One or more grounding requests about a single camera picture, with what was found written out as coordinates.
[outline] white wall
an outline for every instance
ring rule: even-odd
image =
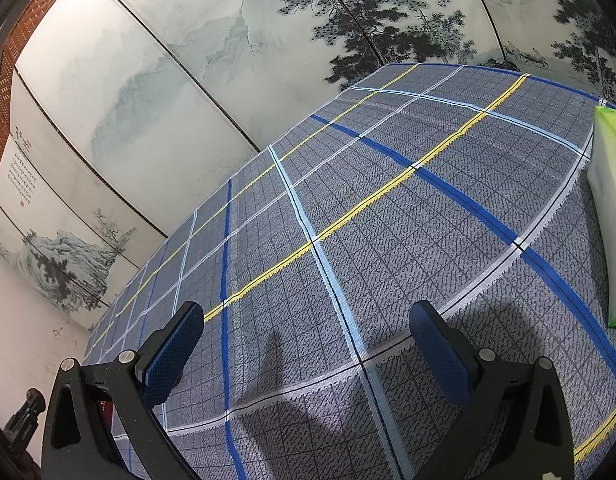
[[[61,361],[82,361],[88,331],[48,303],[0,257],[0,426],[18,410],[26,390],[50,399]],[[46,413],[28,452],[39,463]]]

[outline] chinese calligraphy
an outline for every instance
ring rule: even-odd
[[[15,133],[13,137],[17,141],[17,144],[22,150],[26,150],[26,152],[30,153],[30,149],[32,148],[32,143],[24,137],[24,134],[21,133],[21,130],[18,126],[15,126]]]
[[[19,152],[15,153],[10,161],[8,180],[21,195],[22,200],[19,204],[22,207],[30,204],[32,192],[35,190],[37,183],[37,177],[28,169],[26,161]]]

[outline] pine tree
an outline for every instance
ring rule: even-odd
[[[476,54],[474,42],[463,41],[461,29],[465,15],[456,10],[449,16],[442,12],[427,13],[425,0],[281,0],[285,6],[280,14],[294,14],[310,8],[316,18],[326,16],[327,21],[313,29],[313,41],[323,40],[334,45],[344,40],[346,56],[336,56],[330,61],[332,75],[329,83],[343,80],[341,89],[361,80],[376,70],[379,61],[373,46],[387,62],[408,59],[423,62],[437,57],[445,62],[466,62]],[[435,0],[445,7],[450,0]],[[365,34],[352,18],[357,19]],[[399,22],[411,16],[417,24],[405,29]]]
[[[585,72],[588,81],[601,89],[608,100],[616,97],[616,71],[608,65],[607,53],[614,57],[616,67],[616,31],[595,0],[558,0],[554,19],[559,23],[574,23],[581,31],[573,32],[571,40],[554,42],[555,57],[570,59],[572,67]]]

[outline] yellow stripe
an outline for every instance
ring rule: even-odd
[[[581,462],[586,456],[588,456],[594,448],[596,448],[604,439],[610,434],[610,432],[616,427],[616,406],[608,416],[591,434],[588,439],[574,450],[574,462]]]
[[[381,87],[381,90],[386,89],[388,86],[390,86],[391,84],[393,84],[394,82],[398,81],[399,79],[401,79],[403,76],[409,74],[410,72],[412,72],[412,70],[414,70],[416,67],[419,66],[419,63],[417,63],[416,65],[411,66],[410,68],[408,68],[404,73],[402,73],[401,75],[395,77],[392,81],[390,81],[389,83],[387,83],[386,85]],[[342,114],[339,114],[337,117],[335,117],[334,119],[332,119],[328,124],[326,124],[325,126],[323,126],[322,128],[318,129],[316,132],[314,132],[313,134],[311,134],[310,136],[308,136],[306,139],[304,139],[302,142],[300,142],[299,144],[297,144],[297,146],[295,146],[293,149],[291,149],[288,153],[286,153],[283,157],[281,157],[281,160],[284,160],[288,155],[290,155],[292,152],[294,152],[295,150],[297,150],[298,148],[300,148],[302,145],[304,145],[306,142],[308,142],[310,139],[312,139],[312,137],[314,137],[316,134],[322,132],[323,130],[325,130],[330,124],[334,123],[335,121],[339,120],[341,117],[343,117],[344,115],[346,115],[348,112],[354,110],[355,108],[358,107],[358,105],[360,105],[361,103],[367,101],[370,97],[372,97],[373,95],[376,95],[377,91],[372,92],[371,94],[366,95],[366,97],[364,97],[363,99],[361,99],[357,104],[349,107],[345,112],[343,112]],[[274,164],[271,165],[270,167],[268,167],[266,170],[264,170],[263,173],[261,173],[258,177],[256,177],[254,180],[252,180],[248,185],[246,185],[240,192],[238,192],[235,196],[233,196],[230,199],[230,202],[232,202],[233,200],[235,200],[239,195],[241,195],[246,189],[248,189],[250,186],[252,186],[256,181],[258,181],[260,178],[262,178],[266,173],[268,173],[268,171],[270,171],[272,168],[274,168]],[[208,225],[211,221],[213,221],[214,218],[216,218],[217,215],[219,215],[224,209],[226,209],[226,207],[228,206],[228,204],[230,203],[226,203],[225,205],[223,205],[219,211],[217,211],[215,214],[213,214],[208,220],[206,220],[201,226],[199,226],[197,228],[197,230],[195,230],[194,233],[192,233],[192,236],[190,237],[191,239],[195,237],[195,235],[198,234],[198,232],[201,231],[201,229],[203,229],[206,225]],[[128,308],[128,306],[133,303],[134,298],[137,297],[137,295],[139,295],[139,293],[144,289],[144,287],[146,285],[148,285],[148,283],[150,282],[150,280],[153,279],[153,277],[155,277],[157,275],[157,273],[163,268],[163,266],[165,266],[173,257],[175,254],[177,254],[179,251],[181,251],[183,248],[185,247],[185,243],[182,244],[181,246],[179,246],[179,248],[177,248],[177,250],[175,252],[173,252],[168,259],[163,262],[152,274],[150,274],[150,276],[148,276],[148,278],[141,284],[141,286],[137,289],[137,292],[135,292],[132,296],[132,298],[130,298],[128,300],[128,302],[123,306],[123,308],[117,312],[115,314],[115,317],[119,317],[121,316],[121,314],[123,314],[123,312]],[[101,333],[101,335],[99,335],[99,337],[96,339],[96,341],[92,344],[92,346],[90,347],[90,350],[88,351],[88,353],[86,354],[85,358],[88,358],[88,356],[90,355],[90,353],[92,352],[93,348],[95,348],[95,346],[97,345],[97,343],[99,343],[105,336],[106,333],[108,332],[108,330],[110,330],[110,327],[112,326],[112,323],[110,323],[108,325],[108,328],[104,330],[104,332]]]
[[[431,149],[424,156],[422,156],[414,164],[414,166],[415,167],[422,166],[423,164],[425,164],[426,162],[431,160],[431,158],[433,158],[435,155],[438,155],[438,153],[440,153],[441,151],[446,149],[454,140],[456,140],[460,136],[464,135],[472,126],[474,126],[476,123],[478,123],[480,120],[482,120],[482,118],[486,117],[488,115],[487,114],[488,111],[490,111],[493,108],[499,106],[506,98],[510,97],[510,95],[521,86],[521,84],[523,83],[523,81],[525,81],[527,76],[529,76],[529,74],[523,74],[522,76],[520,76],[512,84],[512,86],[510,86],[510,88],[508,88],[505,92],[503,92],[501,95],[499,95],[499,97],[497,97],[494,101],[492,101],[488,105],[488,107],[485,108],[484,111],[479,112],[472,119],[468,120],[465,124],[463,124],[456,132],[454,132],[453,134],[451,134],[448,137],[446,137],[445,139],[443,139],[433,149]],[[415,171],[416,170],[413,167],[407,168],[406,170],[402,171],[395,178],[390,180],[387,184],[384,184],[379,189],[377,189],[374,193],[372,193],[370,196],[368,196],[368,197],[364,198],[363,200],[361,200],[360,203],[355,205],[352,209],[350,209],[350,211],[345,213],[341,218],[339,218],[338,220],[335,220],[331,225],[329,225],[328,227],[323,229],[323,231],[320,232],[319,235],[317,236],[317,239],[318,240],[323,240],[324,238],[330,236],[334,231],[336,231],[341,226],[343,226],[348,221],[350,221],[352,218],[357,216],[363,209],[368,207],[373,202],[379,200],[387,192],[389,192],[390,190],[394,189],[396,186],[398,186],[403,181],[405,181],[407,178],[409,178]],[[208,319],[211,319],[211,317],[216,316],[216,314],[218,314],[222,310],[222,308],[224,306],[228,306],[230,303],[238,300],[239,298],[242,298],[248,291],[252,290],[255,286],[259,285],[261,282],[263,282],[264,280],[268,279],[273,274],[276,274],[279,270],[283,269],[286,265],[288,265],[292,261],[296,260],[297,258],[302,256],[303,254],[305,254],[308,251],[308,249],[310,249],[310,245],[311,245],[310,242],[307,242],[306,244],[302,245],[299,249],[294,251],[294,253],[292,253],[289,256],[287,256],[285,259],[283,259],[281,262],[276,264],[274,267],[268,269],[266,272],[264,272],[263,274],[261,274],[260,276],[258,276],[257,278],[255,278],[254,280],[249,282],[239,292],[233,294],[230,298],[228,298],[228,300],[225,303],[222,303],[222,304],[219,304],[219,305],[215,306],[208,313],[208,315],[207,315],[207,317],[205,319],[208,320]]]
[[[419,66],[419,63],[417,63],[416,65],[412,65],[410,68],[408,68],[403,74],[395,77],[392,81],[390,81],[389,83],[387,83],[386,85],[382,86],[379,90],[384,90],[386,89],[388,86],[390,86],[392,83],[396,83],[399,79],[401,79],[403,76],[408,75],[410,72],[412,72],[412,70],[414,70],[416,67]],[[289,156],[291,153],[295,152],[296,150],[298,150],[300,147],[302,147],[306,142],[308,142],[310,139],[312,139],[312,137],[314,137],[316,134],[321,133],[323,130],[325,130],[328,126],[330,126],[332,123],[337,122],[341,117],[343,117],[345,114],[351,112],[352,110],[354,110],[355,108],[357,108],[360,104],[363,104],[364,102],[366,102],[368,99],[370,99],[370,97],[378,94],[379,91],[376,90],[374,92],[369,93],[368,95],[366,95],[366,97],[364,97],[363,99],[361,99],[357,104],[354,104],[352,106],[350,106],[345,112],[342,112],[341,114],[337,115],[334,119],[332,119],[328,124],[325,124],[324,126],[320,127],[316,132],[314,132],[313,134],[309,135],[308,137],[306,137],[305,139],[303,139],[299,144],[297,144],[293,149],[291,149],[288,153],[286,153],[283,157],[281,157],[280,160],[284,160],[287,156]]]

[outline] gray carpet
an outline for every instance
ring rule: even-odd
[[[599,102],[520,76],[390,65],[343,92],[181,224],[93,330],[86,363],[197,301],[203,336],[155,414],[201,478],[409,479],[459,413],[408,334],[428,299],[477,347],[555,362],[586,478],[616,437],[585,176]],[[116,417],[114,435],[147,478]]]

